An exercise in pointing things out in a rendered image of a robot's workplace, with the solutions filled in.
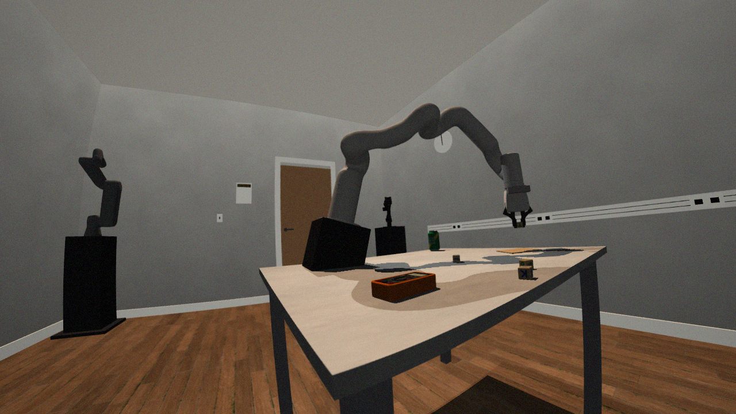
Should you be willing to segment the tan flat mat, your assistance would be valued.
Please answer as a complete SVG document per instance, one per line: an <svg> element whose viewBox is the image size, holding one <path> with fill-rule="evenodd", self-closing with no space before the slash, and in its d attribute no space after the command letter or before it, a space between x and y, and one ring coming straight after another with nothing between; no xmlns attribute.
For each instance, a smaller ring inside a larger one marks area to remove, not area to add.
<svg viewBox="0 0 736 414"><path fill-rule="evenodd" d="M522 247L522 248L517 248L517 249L505 250L503 252L508 252L509 254L517 254L517 252L521 252L521 251L533 252L533 251L542 251L542 250Z"/></svg>

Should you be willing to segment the green drink can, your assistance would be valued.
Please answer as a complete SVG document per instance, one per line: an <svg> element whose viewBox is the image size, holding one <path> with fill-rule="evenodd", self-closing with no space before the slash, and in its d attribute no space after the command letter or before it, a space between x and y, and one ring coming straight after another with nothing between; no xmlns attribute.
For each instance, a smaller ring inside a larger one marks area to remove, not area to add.
<svg viewBox="0 0 736 414"><path fill-rule="evenodd" d="M428 233L428 243L429 243L429 250L430 251L439 251L440 244L439 244L439 233L438 233L438 231L429 231L429 233Z"/></svg>

